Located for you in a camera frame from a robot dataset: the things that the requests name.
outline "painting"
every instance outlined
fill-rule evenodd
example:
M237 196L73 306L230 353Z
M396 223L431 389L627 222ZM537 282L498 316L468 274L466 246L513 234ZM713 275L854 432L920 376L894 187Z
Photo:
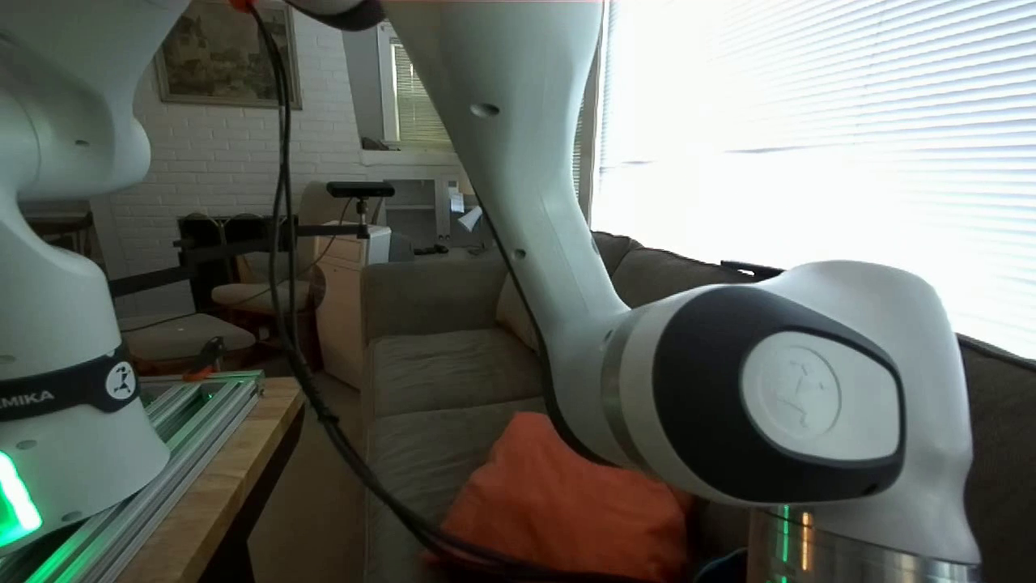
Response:
M291 10L257 2L288 72L292 109L301 109ZM155 55L159 93L169 103L277 107L274 69L255 21L227 0L194 0Z

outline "couch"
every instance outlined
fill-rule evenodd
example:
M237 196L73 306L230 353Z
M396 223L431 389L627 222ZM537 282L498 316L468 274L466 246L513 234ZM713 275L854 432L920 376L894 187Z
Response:
M723 266L595 233L631 308L685 289L749 278ZM364 272L366 456L404 503L441 521L516 411L543 411L546 372L520 326L500 325L507 267L477 259L374 265ZM961 339L975 462L966 503L988 583L1032 580L1036 556L1036 368ZM419 544L368 495L365 581L440 581ZM694 560L743 546L744 511L700 501L689 518Z

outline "wall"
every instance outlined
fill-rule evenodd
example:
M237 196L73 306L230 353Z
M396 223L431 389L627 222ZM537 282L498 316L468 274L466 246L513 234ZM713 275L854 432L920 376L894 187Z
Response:
M343 33L345 55L349 61L349 85L352 107L356 112L359 135L375 140L384 139L381 113L381 72L378 68L378 31Z
M297 196L310 180L364 180L368 174L361 164L342 33L298 12L294 27L304 108L292 112ZM122 268L113 276L176 265L177 216L269 213L277 180L275 109L162 103L152 67L144 72L134 105L151 139L151 170L143 183L94 208L114 220L105 254L117 254L115 263ZM193 310L186 282L143 291L116 307L120 316Z

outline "white brick wall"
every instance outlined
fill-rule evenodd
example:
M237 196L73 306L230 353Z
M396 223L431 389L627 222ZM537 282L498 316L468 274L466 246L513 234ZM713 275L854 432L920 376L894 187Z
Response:
M342 33L293 14L303 110L292 112L292 188L310 180L363 180ZM145 71L134 109L151 139L144 182L111 200L126 272L177 264L176 217L269 213L277 180L277 111L165 104L154 70ZM185 314L186 282L143 291L117 302L120 316Z

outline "window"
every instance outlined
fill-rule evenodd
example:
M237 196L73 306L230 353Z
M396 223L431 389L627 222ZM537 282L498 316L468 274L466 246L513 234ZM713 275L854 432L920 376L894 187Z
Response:
M404 146L452 149L450 136L432 99L387 23L378 25L378 57L385 141Z
M1036 357L1034 22L1011 0L613 2L592 225L906 268L958 332Z

